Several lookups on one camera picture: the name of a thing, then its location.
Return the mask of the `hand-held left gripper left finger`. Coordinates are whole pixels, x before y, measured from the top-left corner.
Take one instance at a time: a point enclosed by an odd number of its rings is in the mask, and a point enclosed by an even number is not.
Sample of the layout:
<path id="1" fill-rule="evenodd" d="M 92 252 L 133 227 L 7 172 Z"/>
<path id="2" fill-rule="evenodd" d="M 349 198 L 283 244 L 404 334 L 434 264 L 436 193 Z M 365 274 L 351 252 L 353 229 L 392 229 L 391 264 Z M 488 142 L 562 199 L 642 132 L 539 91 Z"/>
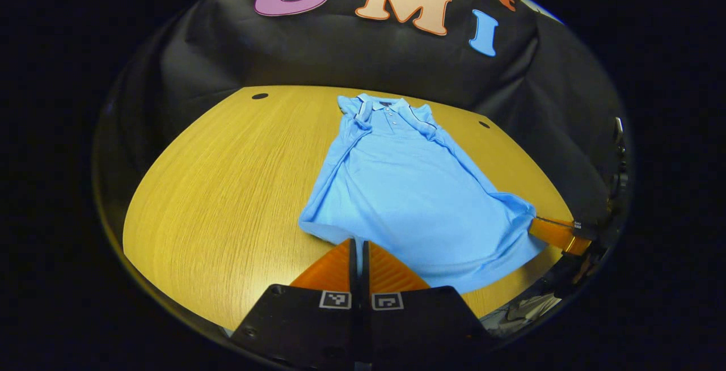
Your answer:
<path id="1" fill-rule="evenodd" d="M 289 285 L 268 286 L 230 338 L 282 368 L 353 370 L 358 311 L 356 242 L 348 239 Z"/>

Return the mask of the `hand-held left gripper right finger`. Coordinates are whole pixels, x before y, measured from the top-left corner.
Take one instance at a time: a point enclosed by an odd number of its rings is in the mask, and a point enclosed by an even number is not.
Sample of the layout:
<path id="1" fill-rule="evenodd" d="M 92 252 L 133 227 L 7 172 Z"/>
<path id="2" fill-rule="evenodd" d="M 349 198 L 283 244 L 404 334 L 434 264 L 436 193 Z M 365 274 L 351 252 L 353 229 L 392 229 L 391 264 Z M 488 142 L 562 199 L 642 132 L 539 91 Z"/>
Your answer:
<path id="1" fill-rule="evenodd" d="M 386 250 L 361 250 L 361 368 L 467 369 L 493 350 L 493 337 L 452 286 L 382 292 L 379 260 L 390 275 L 412 272 Z"/>

